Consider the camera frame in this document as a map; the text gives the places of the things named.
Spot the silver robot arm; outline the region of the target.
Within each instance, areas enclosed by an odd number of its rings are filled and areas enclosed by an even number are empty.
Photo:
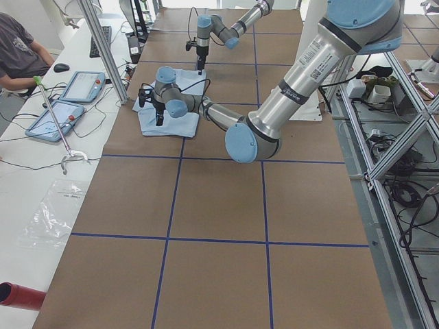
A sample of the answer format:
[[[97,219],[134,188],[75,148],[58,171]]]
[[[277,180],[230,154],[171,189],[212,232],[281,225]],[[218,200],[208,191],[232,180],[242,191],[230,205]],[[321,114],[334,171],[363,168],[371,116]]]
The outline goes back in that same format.
[[[259,19],[272,12],[274,1],[260,0],[249,9],[231,27],[225,26],[222,17],[217,14],[203,14],[198,17],[197,35],[186,43],[186,50],[196,48],[197,70],[201,74],[205,68],[206,58],[209,54],[211,34],[215,34],[228,49],[235,48],[239,38],[243,36]]]
[[[203,95],[184,94],[175,71],[162,66],[150,98],[156,118],[196,111],[225,131],[225,147],[236,162],[274,156],[281,147],[281,128],[308,101],[329,73],[347,56],[397,49],[402,40],[403,1],[328,1],[317,34],[258,110],[241,116]]]

